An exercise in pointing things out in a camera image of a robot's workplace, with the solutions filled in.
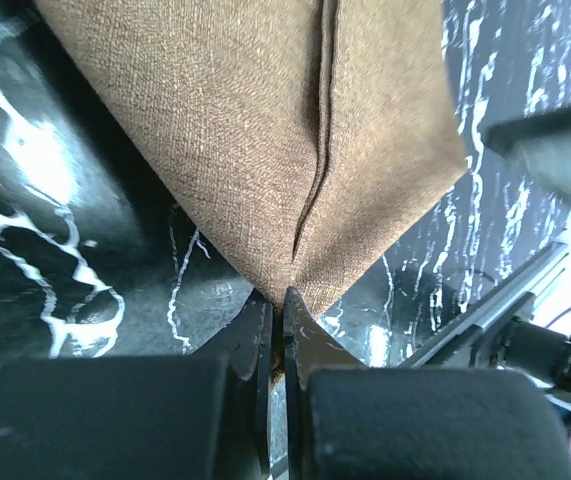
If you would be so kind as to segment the brown cloth napkin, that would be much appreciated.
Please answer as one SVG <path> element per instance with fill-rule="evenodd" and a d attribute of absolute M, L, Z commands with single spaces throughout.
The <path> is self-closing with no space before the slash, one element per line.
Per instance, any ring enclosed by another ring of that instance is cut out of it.
<path fill-rule="evenodd" d="M 41 1 L 179 205 L 324 313 L 464 174 L 438 1 Z"/>

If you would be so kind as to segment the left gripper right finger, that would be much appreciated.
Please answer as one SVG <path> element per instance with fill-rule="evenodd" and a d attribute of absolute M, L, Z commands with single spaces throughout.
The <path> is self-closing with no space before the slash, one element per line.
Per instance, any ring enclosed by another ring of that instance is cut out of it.
<path fill-rule="evenodd" d="M 283 304 L 288 470 L 293 479 L 571 479 L 554 408 L 525 375 L 367 368 Z"/>

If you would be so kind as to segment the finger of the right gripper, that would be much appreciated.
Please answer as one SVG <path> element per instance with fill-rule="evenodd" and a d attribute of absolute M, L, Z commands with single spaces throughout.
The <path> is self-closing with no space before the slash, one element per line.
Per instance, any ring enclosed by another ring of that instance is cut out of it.
<path fill-rule="evenodd" d="M 571 104 L 488 127 L 484 145 L 571 205 Z"/>

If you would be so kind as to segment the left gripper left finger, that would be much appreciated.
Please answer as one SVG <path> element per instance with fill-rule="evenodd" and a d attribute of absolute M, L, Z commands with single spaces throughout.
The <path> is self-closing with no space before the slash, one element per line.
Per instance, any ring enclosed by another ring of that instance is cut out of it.
<path fill-rule="evenodd" d="M 273 308 L 252 293 L 189 355 L 0 369 L 0 479 L 265 479 Z"/>

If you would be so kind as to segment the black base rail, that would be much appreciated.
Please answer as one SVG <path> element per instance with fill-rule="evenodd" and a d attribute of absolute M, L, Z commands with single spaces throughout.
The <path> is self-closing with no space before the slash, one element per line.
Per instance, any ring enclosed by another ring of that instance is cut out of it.
<path fill-rule="evenodd" d="M 509 368 L 547 384 L 550 394 L 571 395 L 571 335 L 533 323 L 568 256 L 567 245 L 547 245 L 400 366 Z"/>

